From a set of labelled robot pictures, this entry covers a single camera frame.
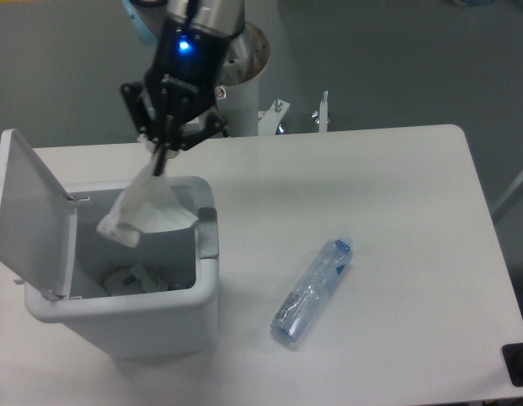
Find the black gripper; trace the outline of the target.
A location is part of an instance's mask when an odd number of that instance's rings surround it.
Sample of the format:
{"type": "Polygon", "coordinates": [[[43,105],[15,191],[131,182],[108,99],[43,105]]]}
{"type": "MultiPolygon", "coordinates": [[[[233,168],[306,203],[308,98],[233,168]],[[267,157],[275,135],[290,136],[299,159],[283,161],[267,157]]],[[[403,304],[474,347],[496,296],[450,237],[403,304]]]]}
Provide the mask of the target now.
{"type": "Polygon", "coordinates": [[[232,41],[232,14],[164,12],[155,27],[157,48],[144,84],[122,84],[120,93],[138,134],[155,147],[152,174],[161,176],[170,151],[188,151],[218,133],[228,133],[228,120],[211,107],[232,41]],[[201,127],[185,133],[186,122],[207,110],[201,127]]]}

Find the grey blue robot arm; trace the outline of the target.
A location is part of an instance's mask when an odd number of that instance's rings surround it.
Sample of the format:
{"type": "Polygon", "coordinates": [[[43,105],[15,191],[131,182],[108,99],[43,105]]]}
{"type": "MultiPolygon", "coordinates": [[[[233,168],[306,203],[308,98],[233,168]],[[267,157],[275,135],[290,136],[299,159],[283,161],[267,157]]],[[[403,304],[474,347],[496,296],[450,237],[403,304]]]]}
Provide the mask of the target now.
{"type": "Polygon", "coordinates": [[[242,1],[125,1],[143,42],[155,43],[140,82],[120,91],[134,126],[154,148],[153,173],[216,134],[254,135],[257,99],[240,92],[267,65],[265,35],[242,1]]]}

